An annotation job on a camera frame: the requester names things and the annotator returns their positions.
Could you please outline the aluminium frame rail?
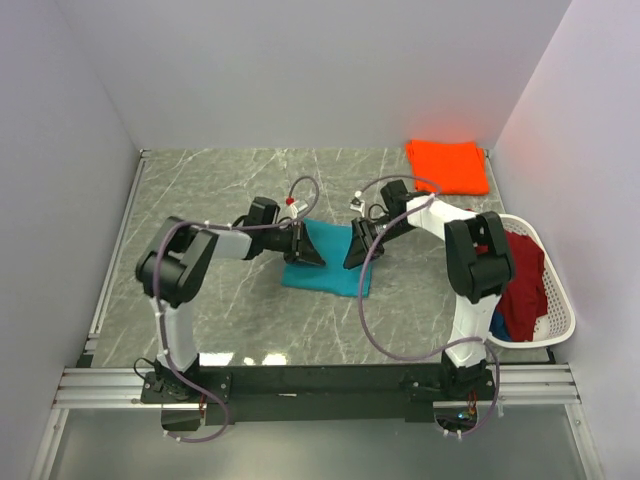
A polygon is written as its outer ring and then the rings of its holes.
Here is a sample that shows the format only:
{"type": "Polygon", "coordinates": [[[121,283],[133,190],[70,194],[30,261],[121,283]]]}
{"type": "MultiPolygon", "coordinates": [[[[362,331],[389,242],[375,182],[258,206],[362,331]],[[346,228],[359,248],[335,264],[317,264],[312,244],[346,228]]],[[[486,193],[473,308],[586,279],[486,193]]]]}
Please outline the aluminium frame rail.
{"type": "MultiPolygon", "coordinates": [[[[144,404],[143,381],[126,368],[68,368],[59,381],[54,409],[161,409],[144,404]]],[[[502,406],[575,405],[581,397],[567,364],[501,368],[502,406]]]]}

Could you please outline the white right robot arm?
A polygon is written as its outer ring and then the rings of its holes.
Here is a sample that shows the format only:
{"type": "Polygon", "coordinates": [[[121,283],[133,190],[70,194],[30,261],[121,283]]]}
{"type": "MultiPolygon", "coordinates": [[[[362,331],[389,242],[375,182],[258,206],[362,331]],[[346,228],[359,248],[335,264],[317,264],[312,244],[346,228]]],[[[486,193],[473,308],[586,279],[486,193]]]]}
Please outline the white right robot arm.
{"type": "Polygon", "coordinates": [[[493,313],[516,273],[500,215],[474,213],[439,200],[437,187],[431,193],[410,192],[403,181],[386,179],[381,189],[386,212],[376,219],[365,211],[363,192],[354,193],[350,209],[359,216],[351,221],[351,242],[343,267],[361,269],[358,289],[362,290],[368,264],[384,254],[385,242],[413,230],[441,240],[455,309],[449,341],[424,356],[441,356],[435,366],[438,380],[427,389],[460,399],[481,386],[493,386],[486,366],[486,340],[493,313]]]}

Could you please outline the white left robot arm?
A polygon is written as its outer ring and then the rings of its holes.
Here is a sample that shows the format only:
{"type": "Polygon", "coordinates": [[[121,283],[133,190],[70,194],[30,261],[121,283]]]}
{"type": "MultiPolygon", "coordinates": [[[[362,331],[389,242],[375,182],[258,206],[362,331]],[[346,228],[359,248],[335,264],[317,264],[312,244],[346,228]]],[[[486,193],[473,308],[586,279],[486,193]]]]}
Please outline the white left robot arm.
{"type": "Polygon", "coordinates": [[[256,197],[246,214],[226,225],[168,217],[138,260],[135,276],[155,315],[158,353],[148,390],[174,402],[207,397],[198,376],[193,301],[216,259],[252,260],[278,252],[287,264],[325,266],[303,219],[314,203],[286,199],[285,207],[256,197]]]}

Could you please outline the folded orange t shirt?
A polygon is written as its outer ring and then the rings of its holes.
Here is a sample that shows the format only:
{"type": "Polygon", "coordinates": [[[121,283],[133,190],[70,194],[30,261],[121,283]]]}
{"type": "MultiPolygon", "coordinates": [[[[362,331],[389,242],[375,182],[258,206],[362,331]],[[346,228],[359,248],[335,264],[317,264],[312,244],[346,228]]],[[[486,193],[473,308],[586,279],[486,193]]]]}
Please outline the folded orange t shirt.
{"type": "Polygon", "coordinates": [[[485,152],[474,142],[444,144],[410,140],[406,155],[417,190],[432,191],[429,180],[444,195],[484,196],[490,192],[485,171],[485,152]]]}

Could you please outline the blue shirt in basket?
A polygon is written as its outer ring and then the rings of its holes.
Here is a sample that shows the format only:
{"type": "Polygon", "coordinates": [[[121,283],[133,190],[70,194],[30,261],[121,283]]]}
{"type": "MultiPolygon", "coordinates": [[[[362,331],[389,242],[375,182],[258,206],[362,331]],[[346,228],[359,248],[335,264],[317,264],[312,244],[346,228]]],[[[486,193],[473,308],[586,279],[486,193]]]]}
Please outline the blue shirt in basket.
{"type": "Polygon", "coordinates": [[[508,332],[504,315],[498,310],[495,310],[493,312],[489,331],[495,339],[503,342],[512,342],[512,338],[508,332]]]}

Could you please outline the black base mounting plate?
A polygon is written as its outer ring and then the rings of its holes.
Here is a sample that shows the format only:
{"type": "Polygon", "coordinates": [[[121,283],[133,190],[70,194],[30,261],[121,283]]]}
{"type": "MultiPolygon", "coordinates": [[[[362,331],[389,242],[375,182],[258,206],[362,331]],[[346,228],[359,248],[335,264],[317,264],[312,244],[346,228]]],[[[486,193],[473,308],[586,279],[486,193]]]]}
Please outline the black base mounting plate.
{"type": "Polygon", "coordinates": [[[193,366],[181,382],[146,373],[140,401],[160,406],[170,431],[237,422],[403,419],[431,423],[438,402],[489,401],[496,382],[480,364],[193,366]]]}

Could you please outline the white laundry basket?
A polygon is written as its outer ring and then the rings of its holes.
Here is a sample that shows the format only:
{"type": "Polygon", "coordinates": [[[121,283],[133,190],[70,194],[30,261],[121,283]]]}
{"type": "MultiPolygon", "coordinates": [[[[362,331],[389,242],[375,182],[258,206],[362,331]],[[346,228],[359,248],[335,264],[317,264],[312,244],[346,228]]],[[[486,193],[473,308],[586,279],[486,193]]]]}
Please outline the white laundry basket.
{"type": "Polygon", "coordinates": [[[495,339],[491,333],[488,339],[500,347],[514,350],[551,347],[568,340],[575,331],[575,314],[541,239],[533,226],[520,217],[503,214],[501,220],[506,232],[528,236],[544,251],[543,282],[548,300],[548,313],[537,319],[531,342],[503,342],[495,339]]]}

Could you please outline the teal polo shirt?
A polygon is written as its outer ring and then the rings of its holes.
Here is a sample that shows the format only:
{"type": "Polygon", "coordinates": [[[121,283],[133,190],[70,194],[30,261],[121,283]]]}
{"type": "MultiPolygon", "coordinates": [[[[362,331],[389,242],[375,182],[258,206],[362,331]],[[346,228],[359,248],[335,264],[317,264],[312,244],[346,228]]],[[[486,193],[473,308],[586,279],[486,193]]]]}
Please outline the teal polo shirt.
{"type": "Polygon", "coordinates": [[[304,223],[314,247],[326,265],[288,264],[284,268],[281,285],[343,297],[357,297],[362,267],[351,270],[343,267],[351,243],[351,228],[312,219],[305,220],[304,223]]]}

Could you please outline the dark red shirt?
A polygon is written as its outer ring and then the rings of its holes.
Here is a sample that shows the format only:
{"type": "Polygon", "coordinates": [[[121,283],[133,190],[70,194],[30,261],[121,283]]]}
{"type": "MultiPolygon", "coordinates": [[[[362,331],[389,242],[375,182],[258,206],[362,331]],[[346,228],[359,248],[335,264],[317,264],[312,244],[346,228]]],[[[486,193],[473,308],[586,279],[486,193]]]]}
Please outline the dark red shirt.
{"type": "Polygon", "coordinates": [[[531,342],[537,319],[548,313],[543,282],[545,253],[528,236],[507,231],[506,239],[516,272],[495,310],[504,315],[512,342],[531,342]]]}

